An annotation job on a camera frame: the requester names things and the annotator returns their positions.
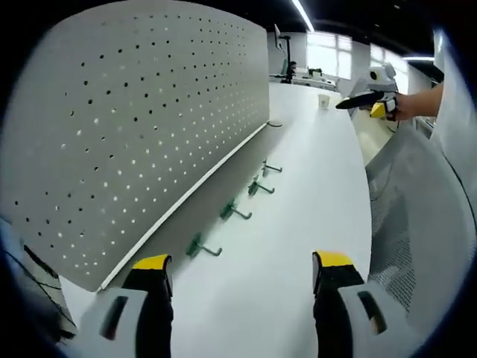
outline ceiling light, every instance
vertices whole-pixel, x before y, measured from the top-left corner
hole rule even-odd
[[[430,56],[406,56],[402,58],[405,61],[425,61],[434,62],[434,58]]]
[[[310,32],[315,32],[315,29],[313,28],[313,25],[310,22],[310,19],[308,18],[308,15],[306,15],[305,9],[303,9],[303,6],[301,5],[300,1],[299,0],[291,0],[291,2],[293,2],[293,5],[295,5],[295,7],[297,8],[301,17],[303,17],[303,21],[306,23],[306,26],[308,26],[308,30]]]

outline green hook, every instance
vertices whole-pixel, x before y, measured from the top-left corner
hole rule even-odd
[[[252,184],[248,187],[248,195],[255,195],[259,188],[265,190],[269,194],[273,194],[275,192],[275,188],[272,188],[272,189],[265,188],[264,186],[259,184],[258,180],[259,180],[259,176],[257,175],[253,179]]]
[[[274,166],[269,166],[269,165],[267,165],[267,160],[265,159],[265,160],[263,161],[263,167],[262,167],[262,173],[263,173],[262,175],[263,175],[264,177],[266,177],[267,174],[268,174],[268,170],[267,170],[267,169],[271,169],[271,170],[274,170],[275,172],[279,172],[279,173],[281,173],[282,170],[283,170],[283,168],[282,168],[281,166],[280,166],[279,168],[275,168]]]
[[[196,257],[200,250],[204,250],[213,256],[219,256],[222,253],[222,248],[218,248],[217,251],[212,251],[209,248],[203,246],[202,234],[196,233],[191,244],[187,248],[186,255],[189,257]]]
[[[226,220],[229,217],[231,217],[232,213],[239,214],[245,220],[248,220],[252,217],[252,213],[248,213],[248,215],[245,215],[245,214],[239,212],[235,207],[235,200],[234,199],[229,201],[227,203],[227,205],[222,209],[220,217],[223,220]]]

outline cable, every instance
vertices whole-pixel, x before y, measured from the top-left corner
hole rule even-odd
[[[400,124],[401,124],[401,122],[397,122],[396,131],[399,129]],[[391,179],[391,171],[393,170],[393,165],[394,165],[395,161],[396,161],[396,158],[393,159],[393,162],[391,163],[391,166],[389,167],[388,178],[386,179],[386,184],[382,188],[381,192],[374,199],[371,199],[371,201],[377,201],[379,199],[379,197],[382,195],[382,193],[385,192],[386,188],[388,187],[389,180]]]
[[[53,298],[51,298],[51,296],[45,291],[45,289],[43,288],[42,286],[42,283],[40,283],[32,274],[31,272],[28,271],[28,269],[25,267],[25,265],[23,265],[22,262],[20,262],[20,260],[18,260],[16,257],[14,257],[10,252],[8,252],[7,250],[3,250],[3,252],[5,252],[8,256],[10,256],[13,260],[15,260],[15,262],[23,269],[23,271],[27,274],[27,276],[32,279],[37,285],[39,288],[42,289],[43,293],[45,293],[46,297],[49,298],[49,300],[53,303],[53,305],[55,305],[55,307],[58,309],[58,312],[64,317],[66,318],[66,320],[73,324],[73,326],[76,327],[76,324],[67,316],[65,315],[65,313],[63,312],[63,310],[61,309],[60,305],[57,304],[55,301],[53,301]]]
[[[39,285],[42,285],[42,286],[45,286],[45,287],[49,287],[50,289],[59,289],[61,290],[61,287],[55,287],[55,286],[50,286],[48,285],[47,283],[44,283],[44,282],[39,282],[37,281]]]

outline monitor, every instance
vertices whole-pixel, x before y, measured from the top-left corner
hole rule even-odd
[[[278,29],[278,26],[276,24],[274,24],[274,27],[275,27],[275,47],[277,47],[281,52],[283,52],[280,30]]]

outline gray pegboard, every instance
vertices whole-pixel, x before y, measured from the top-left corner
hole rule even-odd
[[[268,108],[263,28],[179,1],[85,11],[45,35],[16,84],[1,214],[95,290]]]

